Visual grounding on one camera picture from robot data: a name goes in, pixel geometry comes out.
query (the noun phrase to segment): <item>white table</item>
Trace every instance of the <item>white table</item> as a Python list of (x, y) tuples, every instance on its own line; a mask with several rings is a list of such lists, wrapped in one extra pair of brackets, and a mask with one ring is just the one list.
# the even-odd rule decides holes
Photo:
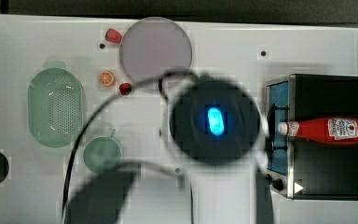
[[(88, 116), (113, 93), (102, 91), (97, 76), (105, 69), (126, 81), (118, 48), (105, 31), (120, 32), (135, 21), (0, 15), (0, 150), (10, 174), (0, 184), (0, 223), (59, 223), (62, 186), (70, 147), (39, 145), (27, 123), (27, 91), (47, 60), (63, 61), (82, 83)], [(193, 46), (195, 71), (239, 81), (261, 105), (265, 81), (293, 73), (358, 76), (358, 29), (259, 24), (179, 22)], [(99, 49), (99, 44), (107, 44)], [(267, 52), (266, 57), (260, 51)], [(158, 138), (162, 111), (156, 94), (135, 91), (110, 105), (91, 127), (78, 151), (71, 186), (90, 176), (81, 160), (93, 135), (114, 126), (126, 158), (173, 166)], [(145, 111), (153, 113), (142, 119)], [(262, 148), (260, 142), (255, 148)], [(187, 166), (195, 185), (196, 223), (255, 223), (255, 163), (246, 157), (224, 171)], [(358, 223), (358, 202), (292, 201), (273, 193), (275, 223)]]

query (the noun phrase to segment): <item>green colander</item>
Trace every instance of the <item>green colander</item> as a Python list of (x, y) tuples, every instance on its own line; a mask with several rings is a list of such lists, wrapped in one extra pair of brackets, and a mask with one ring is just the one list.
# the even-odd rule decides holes
[(28, 124), (34, 139), (46, 147), (74, 141), (86, 117), (81, 83), (61, 68), (37, 74), (28, 89)]

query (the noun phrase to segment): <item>black wire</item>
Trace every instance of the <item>black wire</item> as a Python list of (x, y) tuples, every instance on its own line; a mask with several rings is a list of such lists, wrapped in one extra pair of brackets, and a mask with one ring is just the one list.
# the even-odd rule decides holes
[(162, 89), (162, 81), (164, 80), (164, 78), (166, 77), (172, 77), (172, 76), (177, 76), (177, 75), (187, 75), (190, 78), (192, 78), (193, 80), (197, 80), (198, 77), (191, 71), (187, 71), (187, 70), (183, 70), (183, 71), (171, 71), (165, 74), (164, 77), (161, 77), (158, 79), (158, 91), (159, 91), (159, 95), (164, 99), (165, 103), (169, 102), (168, 99), (168, 95), (167, 93)]
[[(132, 90), (136, 90), (138, 87), (141, 87), (143, 85), (147, 85), (150, 83), (153, 83), (155, 81), (158, 80), (158, 83), (161, 83), (161, 87), (158, 86), (159, 92), (162, 93), (162, 81), (165, 77), (172, 77), (172, 76), (179, 76), (179, 75), (185, 75), (185, 76), (190, 76), (193, 78), (196, 78), (197, 76), (188, 70), (172, 70), (168, 73), (165, 73), (164, 75), (162, 75), (161, 77), (151, 77), (151, 78), (147, 78), (143, 81), (137, 82), (135, 84), (132, 85)], [(68, 194), (69, 194), (69, 184), (71, 181), (71, 175), (72, 175), (72, 168), (74, 166), (74, 161), (75, 161), (75, 155), (77, 153), (77, 149), (80, 145), (80, 141), (84, 135), (84, 133), (86, 132), (86, 130), (88, 129), (88, 127), (90, 126), (90, 124), (95, 120), (95, 118), (101, 113), (101, 111), (106, 108), (109, 104), (111, 104), (113, 101), (115, 101), (116, 99), (118, 99), (119, 97), (121, 97), (121, 95), (118, 94), (114, 94), (112, 96), (110, 96), (107, 100), (105, 100), (99, 107), (97, 110), (94, 111), (94, 113), (92, 113), (92, 115), (90, 116), (89, 120), (86, 122), (85, 125), (83, 125), (82, 130), (80, 131), (79, 135), (77, 136), (77, 139), (75, 140), (75, 144), (74, 147), (71, 151), (71, 155), (69, 157), (69, 161), (68, 161), (68, 167), (66, 170), (66, 176), (65, 176), (65, 182), (63, 185), (63, 195), (62, 195), (62, 218), (63, 218), (63, 213), (64, 213), (64, 209), (66, 207), (66, 204), (68, 202)]]

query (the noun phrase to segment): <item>green bowl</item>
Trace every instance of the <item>green bowl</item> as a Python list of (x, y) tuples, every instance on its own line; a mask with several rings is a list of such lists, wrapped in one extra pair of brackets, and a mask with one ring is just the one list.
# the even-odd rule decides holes
[(118, 143), (110, 137), (92, 139), (84, 149), (83, 160), (94, 173), (106, 171), (117, 165), (122, 157)]

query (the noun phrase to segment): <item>blue light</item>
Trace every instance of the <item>blue light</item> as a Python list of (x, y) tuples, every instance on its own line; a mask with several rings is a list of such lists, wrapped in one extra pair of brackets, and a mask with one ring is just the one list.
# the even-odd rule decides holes
[(216, 136), (222, 134), (225, 130), (222, 112), (216, 107), (212, 107), (208, 110), (208, 122), (209, 129)]

